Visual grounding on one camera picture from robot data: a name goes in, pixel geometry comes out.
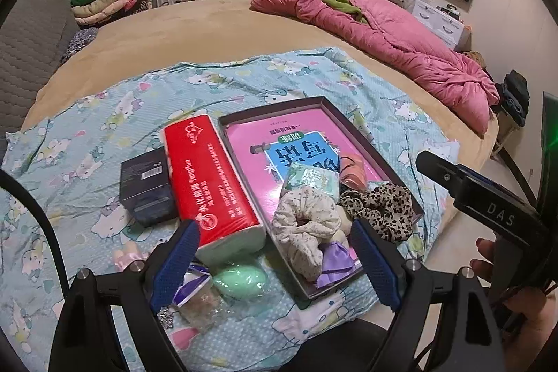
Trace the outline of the person's right hand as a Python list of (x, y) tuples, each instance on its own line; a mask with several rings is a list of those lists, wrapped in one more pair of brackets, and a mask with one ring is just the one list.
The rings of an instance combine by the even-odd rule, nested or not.
[(504, 344), (507, 371), (527, 371), (548, 341), (555, 325), (556, 298), (526, 287), (511, 296), (505, 306), (526, 320), (516, 337)]

